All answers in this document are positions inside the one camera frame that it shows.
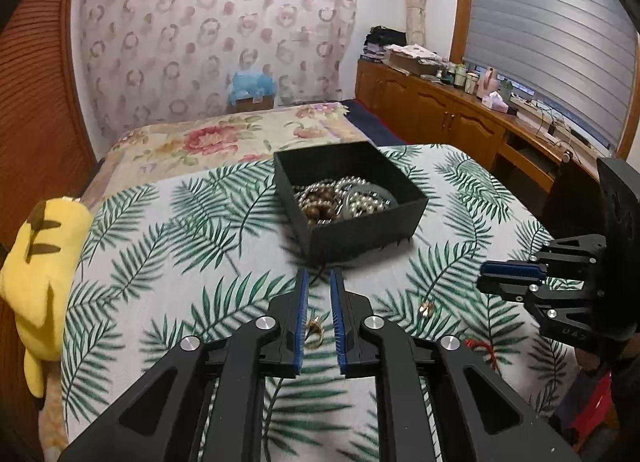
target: gray roller shade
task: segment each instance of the gray roller shade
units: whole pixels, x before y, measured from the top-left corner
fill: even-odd
[[[636,30],[618,0],[473,0],[465,60],[531,86],[617,144]]]

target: open black box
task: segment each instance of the open black box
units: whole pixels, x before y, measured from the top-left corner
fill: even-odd
[[[307,265],[343,262],[362,252],[411,237],[428,199],[369,142],[328,144],[274,154],[276,190],[306,257]],[[398,207],[349,220],[309,227],[293,186],[345,176],[364,178],[390,191]]]

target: stack of books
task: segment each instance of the stack of books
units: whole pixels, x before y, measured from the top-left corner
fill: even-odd
[[[385,57],[385,49],[377,43],[365,43],[360,57],[373,63],[382,63]]]

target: wooden wardrobe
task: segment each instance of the wooden wardrobe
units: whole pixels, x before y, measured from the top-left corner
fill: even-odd
[[[78,196],[95,168],[74,82],[71,0],[20,0],[0,32],[0,244],[39,201]],[[4,255],[0,254],[0,264]],[[41,460],[14,314],[0,299],[0,458]]]

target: stuffed animal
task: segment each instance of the stuffed animal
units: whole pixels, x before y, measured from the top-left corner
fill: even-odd
[[[69,290],[91,222],[88,209],[69,198],[38,203],[0,270],[0,296],[15,312],[26,348],[24,376],[38,398],[41,361],[60,359]]]

